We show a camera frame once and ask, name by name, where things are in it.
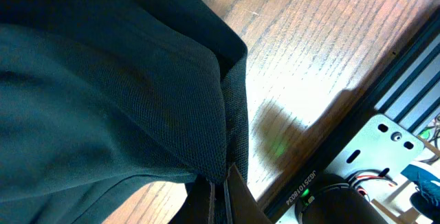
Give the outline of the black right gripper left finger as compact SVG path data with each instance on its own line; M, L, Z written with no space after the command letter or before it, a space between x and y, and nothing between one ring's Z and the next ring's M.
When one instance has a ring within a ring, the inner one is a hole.
M184 204L169 224L213 224L215 222L215 185L197 178Z

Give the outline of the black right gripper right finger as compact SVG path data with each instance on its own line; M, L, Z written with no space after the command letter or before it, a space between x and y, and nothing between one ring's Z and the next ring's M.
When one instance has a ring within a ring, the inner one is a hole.
M223 183L227 224L272 224L257 205L235 164Z

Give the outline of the black t-shirt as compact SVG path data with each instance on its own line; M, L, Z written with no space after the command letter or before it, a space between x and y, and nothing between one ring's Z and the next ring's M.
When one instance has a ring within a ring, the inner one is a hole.
M247 47L202 0L1 0L1 222L101 223L248 172Z

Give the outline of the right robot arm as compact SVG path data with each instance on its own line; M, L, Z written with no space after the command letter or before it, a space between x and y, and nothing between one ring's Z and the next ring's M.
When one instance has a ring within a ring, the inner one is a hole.
M311 192L295 204L299 223L380 224L385 219L361 194L337 175L318 178ZM171 223L212 224L216 214L223 223L270 223L257 205L235 165L221 186L198 177Z

